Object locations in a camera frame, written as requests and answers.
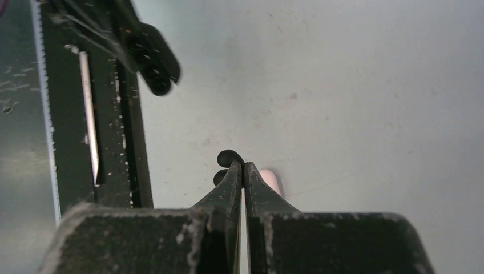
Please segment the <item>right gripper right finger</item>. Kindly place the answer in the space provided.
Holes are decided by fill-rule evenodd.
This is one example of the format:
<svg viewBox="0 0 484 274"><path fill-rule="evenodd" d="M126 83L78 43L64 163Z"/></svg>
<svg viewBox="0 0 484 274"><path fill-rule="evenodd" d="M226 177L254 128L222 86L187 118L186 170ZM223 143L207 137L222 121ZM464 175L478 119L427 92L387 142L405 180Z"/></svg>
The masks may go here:
<svg viewBox="0 0 484 274"><path fill-rule="evenodd" d="M244 167L250 273L433 273L416 229L390 212L301 212Z"/></svg>

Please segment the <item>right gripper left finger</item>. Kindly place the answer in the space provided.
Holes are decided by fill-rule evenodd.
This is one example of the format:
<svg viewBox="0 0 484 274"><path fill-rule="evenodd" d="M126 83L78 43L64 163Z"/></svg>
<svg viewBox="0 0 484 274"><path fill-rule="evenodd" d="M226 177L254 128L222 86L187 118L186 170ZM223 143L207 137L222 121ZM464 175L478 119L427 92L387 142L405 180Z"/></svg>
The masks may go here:
<svg viewBox="0 0 484 274"><path fill-rule="evenodd" d="M233 162L182 209L80 203L62 218L39 273L239 273L243 169Z"/></svg>

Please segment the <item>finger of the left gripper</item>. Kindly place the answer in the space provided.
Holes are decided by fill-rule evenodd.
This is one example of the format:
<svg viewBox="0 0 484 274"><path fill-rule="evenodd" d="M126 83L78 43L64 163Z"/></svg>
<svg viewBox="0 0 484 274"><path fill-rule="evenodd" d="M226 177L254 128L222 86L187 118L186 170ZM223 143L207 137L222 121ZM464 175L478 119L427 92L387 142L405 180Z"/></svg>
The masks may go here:
<svg viewBox="0 0 484 274"><path fill-rule="evenodd" d="M121 61L130 72L139 65L127 39L140 31L140 20L131 1L50 1L51 19Z"/></svg>

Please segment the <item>black charging case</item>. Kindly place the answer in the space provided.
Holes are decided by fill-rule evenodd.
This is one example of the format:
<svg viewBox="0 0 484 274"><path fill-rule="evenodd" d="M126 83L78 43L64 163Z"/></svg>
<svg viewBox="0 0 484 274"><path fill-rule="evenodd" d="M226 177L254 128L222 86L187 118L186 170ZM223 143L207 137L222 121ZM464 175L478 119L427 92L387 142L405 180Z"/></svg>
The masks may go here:
<svg viewBox="0 0 484 274"><path fill-rule="evenodd" d="M182 68L157 28L140 22L127 33L124 45L146 85L156 96L165 96L177 84Z"/></svg>

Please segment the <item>white charging case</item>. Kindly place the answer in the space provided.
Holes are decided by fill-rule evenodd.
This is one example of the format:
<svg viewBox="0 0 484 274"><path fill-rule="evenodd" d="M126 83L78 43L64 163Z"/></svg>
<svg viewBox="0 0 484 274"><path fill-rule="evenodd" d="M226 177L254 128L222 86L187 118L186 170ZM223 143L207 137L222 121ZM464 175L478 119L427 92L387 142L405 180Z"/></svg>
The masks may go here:
<svg viewBox="0 0 484 274"><path fill-rule="evenodd" d="M274 172L271 170L259 170L259 173L265 182L271 189L273 189L278 195L282 196L280 183Z"/></svg>

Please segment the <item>black earbud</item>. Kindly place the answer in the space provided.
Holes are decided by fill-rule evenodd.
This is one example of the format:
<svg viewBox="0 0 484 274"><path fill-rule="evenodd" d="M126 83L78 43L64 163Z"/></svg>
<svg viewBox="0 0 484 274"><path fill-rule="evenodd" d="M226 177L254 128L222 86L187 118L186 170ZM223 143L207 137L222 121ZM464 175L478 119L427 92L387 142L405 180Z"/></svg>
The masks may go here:
<svg viewBox="0 0 484 274"><path fill-rule="evenodd" d="M241 165L242 174L244 174L245 162L243 158L234 150L223 150L217 156L217 163L223 167L213 177L213 183L215 186L220 184L224 179L228 169L233 162L238 162Z"/></svg>

